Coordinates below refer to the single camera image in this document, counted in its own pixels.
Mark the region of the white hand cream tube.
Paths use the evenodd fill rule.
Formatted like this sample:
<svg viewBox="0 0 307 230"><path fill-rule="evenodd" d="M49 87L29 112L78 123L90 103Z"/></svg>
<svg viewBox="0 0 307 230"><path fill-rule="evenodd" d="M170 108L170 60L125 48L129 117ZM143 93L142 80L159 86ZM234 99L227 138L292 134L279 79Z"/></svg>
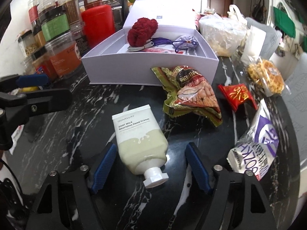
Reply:
<svg viewBox="0 0 307 230"><path fill-rule="evenodd" d="M112 116L122 162L134 175L143 175L145 188L165 183L169 176L161 167L167 162L168 141L150 105Z"/></svg>

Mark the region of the orange label jar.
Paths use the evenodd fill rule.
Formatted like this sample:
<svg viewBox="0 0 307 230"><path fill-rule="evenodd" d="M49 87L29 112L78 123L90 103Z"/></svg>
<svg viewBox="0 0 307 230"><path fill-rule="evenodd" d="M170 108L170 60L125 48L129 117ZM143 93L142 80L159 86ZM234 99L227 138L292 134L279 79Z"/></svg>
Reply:
<svg viewBox="0 0 307 230"><path fill-rule="evenodd" d="M81 55L70 34L62 35L46 45L50 61L59 77L68 77L81 65Z"/></svg>

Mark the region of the white purple snack packet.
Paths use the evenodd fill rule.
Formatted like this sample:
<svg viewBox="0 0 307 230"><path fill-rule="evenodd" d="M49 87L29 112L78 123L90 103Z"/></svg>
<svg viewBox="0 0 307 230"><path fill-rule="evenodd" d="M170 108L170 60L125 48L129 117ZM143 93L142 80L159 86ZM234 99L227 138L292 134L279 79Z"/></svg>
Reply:
<svg viewBox="0 0 307 230"><path fill-rule="evenodd" d="M239 139L239 142L254 142L262 144L273 158L276 157L279 145L278 134L271 122L270 112L264 99L260 101L259 108L253 118L249 129Z"/></svg>

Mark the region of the green label jar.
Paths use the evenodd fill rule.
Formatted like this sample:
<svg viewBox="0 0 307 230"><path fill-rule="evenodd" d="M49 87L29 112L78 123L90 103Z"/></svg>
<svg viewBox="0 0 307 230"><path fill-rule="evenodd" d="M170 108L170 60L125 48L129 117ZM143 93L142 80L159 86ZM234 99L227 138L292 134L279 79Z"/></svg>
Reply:
<svg viewBox="0 0 307 230"><path fill-rule="evenodd" d="M70 30L66 9L62 5L42 14L40 23L46 42L50 42Z"/></svg>

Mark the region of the small red candy packet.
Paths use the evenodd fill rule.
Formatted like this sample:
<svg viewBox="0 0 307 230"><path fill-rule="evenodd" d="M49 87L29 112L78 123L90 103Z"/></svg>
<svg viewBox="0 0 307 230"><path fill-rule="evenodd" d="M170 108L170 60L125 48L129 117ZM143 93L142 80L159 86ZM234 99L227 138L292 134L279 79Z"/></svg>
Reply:
<svg viewBox="0 0 307 230"><path fill-rule="evenodd" d="M245 84L228 86L219 84L218 89L229 103L232 111L236 112L239 106L245 103L248 103L255 110L258 110L258 105Z"/></svg>

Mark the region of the peanut snack bag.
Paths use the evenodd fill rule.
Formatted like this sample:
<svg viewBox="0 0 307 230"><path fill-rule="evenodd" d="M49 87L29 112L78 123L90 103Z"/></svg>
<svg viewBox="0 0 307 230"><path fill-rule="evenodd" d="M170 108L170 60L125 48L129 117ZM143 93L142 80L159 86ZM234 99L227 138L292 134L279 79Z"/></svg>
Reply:
<svg viewBox="0 0 307 230"><path fill-rule="evenodd" d="M194 113L206 117L216 127L222 124L222 114L213 88L199 71L186 65L153 67L151 70L167 92L163 104L165 114L179 117Z"/></svg>

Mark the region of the wrapped waffle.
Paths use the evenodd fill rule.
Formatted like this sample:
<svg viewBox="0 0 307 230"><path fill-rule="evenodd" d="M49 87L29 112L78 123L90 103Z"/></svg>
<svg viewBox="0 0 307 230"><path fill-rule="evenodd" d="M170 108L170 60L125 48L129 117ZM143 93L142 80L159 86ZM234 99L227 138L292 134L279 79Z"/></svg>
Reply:
<svg viewBox="0 0 307 230"><path fill-rule="evenodd" d="M258 58L256 63L248 65L247 71L251 79L262 88L267 97L291 94L279 69L270 60Z"/></svg>

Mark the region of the dark red fluffy pompom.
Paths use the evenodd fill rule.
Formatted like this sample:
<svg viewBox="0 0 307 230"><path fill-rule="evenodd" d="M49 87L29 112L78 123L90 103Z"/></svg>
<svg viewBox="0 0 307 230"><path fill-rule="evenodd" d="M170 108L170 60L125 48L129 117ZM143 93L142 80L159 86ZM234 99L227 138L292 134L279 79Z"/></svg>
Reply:
<svg viewBox="0 0 307 230"><path fill-rule="evenodd" d="M131 47L143 47L158 29L156 19L139 18L127 35L127 42Z"/></svg>

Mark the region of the near grey leaf chair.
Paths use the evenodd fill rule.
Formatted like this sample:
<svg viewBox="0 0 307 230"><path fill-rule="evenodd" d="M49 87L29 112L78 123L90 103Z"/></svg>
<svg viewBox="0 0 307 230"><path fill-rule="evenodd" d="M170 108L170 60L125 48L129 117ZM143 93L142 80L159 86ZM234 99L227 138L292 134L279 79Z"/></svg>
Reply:
<svg viewBox="0 0 307 230"><path fill-rule="evenodd" d="M306 53L303 53L295 71L286 80L291 94L283 96L296 133L306 127L306 79Z"/></svg>

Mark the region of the grey leaf chair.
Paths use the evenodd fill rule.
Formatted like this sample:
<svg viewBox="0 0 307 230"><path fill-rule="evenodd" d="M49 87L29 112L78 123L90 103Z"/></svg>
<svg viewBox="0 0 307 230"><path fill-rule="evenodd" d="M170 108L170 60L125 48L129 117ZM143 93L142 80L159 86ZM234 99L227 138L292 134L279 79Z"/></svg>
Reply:
<svg viewBox="0 0 307 230"><path fill-rule="evenodd" d="M266 33L266 37L260 51L260 57L262 59L269 60L279 46L280 40L283 36L282 32L275 30L269 25L259 23L250 17L247 17L246 20L248 28L255 26L256 28L263 30Z"/></svg>
<svg viewBox="0 0 307 230"><path fill-rule="evenodd" d="M306 53L303 53L295 71L286 80L291 94L283 96L296 133L306 127L306 79Z"/></svg>

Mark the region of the purple tassel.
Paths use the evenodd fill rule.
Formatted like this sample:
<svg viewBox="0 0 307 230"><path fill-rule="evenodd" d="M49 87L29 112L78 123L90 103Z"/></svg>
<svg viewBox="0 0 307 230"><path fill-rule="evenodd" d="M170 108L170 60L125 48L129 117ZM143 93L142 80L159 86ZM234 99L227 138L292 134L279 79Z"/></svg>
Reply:
<svg viewBox="0 0 307 230"><path fill-rule="evenodd" d="M160 46L160 45L172 45L173 41L170 39L166 39L164 37L154 37L151 39L153 42L153 46Z"/></svg>

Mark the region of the plastic bag with container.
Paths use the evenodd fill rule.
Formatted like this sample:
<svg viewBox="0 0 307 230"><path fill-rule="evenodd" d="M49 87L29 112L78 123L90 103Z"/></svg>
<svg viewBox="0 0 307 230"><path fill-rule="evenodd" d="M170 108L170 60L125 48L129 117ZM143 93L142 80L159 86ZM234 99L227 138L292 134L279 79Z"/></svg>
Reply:
<svg viewBox="0 0 307 230"><path fill-rule="evenodd" d="M247 20L236 5L231 4L227 13L228 17L215 13L199 20L201 35L218 57L232 56L248 31Z"/></svg>

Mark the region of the far grey leaf chair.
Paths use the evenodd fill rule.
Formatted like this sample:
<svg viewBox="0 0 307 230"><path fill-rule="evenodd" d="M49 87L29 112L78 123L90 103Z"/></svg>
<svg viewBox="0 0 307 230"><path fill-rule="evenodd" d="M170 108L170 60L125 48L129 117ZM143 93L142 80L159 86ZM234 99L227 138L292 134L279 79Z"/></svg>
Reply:
<svg viewBox="0 0 307 230"><path fill-rule="evenodd" d="M260 57L262 59L269 60L279 46L280 40L283 36L282 32L275 30L269 25L259 23L250 17L247 17L246 20L248 28L255 26L256 28L263 30L266 33L266 37L260 51Z"/></svg>

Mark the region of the green tote bag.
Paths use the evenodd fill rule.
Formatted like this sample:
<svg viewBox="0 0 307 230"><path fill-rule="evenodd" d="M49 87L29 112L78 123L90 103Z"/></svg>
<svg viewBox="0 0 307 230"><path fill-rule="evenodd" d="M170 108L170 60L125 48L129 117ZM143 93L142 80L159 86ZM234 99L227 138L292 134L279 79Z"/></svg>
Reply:
<svg viewBox="0 0 307 230"><path fill-rule="evenodd" d="M296 30L294 22L288 15L280 9L273 7L275 26L281 29L286 35L291 38L296 37Z"/></svg>

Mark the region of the lilac satin drawstring pouch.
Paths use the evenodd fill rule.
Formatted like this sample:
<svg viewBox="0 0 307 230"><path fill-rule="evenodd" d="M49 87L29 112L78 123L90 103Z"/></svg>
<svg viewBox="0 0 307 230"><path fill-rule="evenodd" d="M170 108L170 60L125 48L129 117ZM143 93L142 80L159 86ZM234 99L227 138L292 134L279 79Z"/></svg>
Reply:
<svg viewBox="0 0 307 230"><path fill-rule="evenodd" d="M198 46L198 41L192 35L182 35L172 43L175 52L180 50L195 49Z"/></svg>

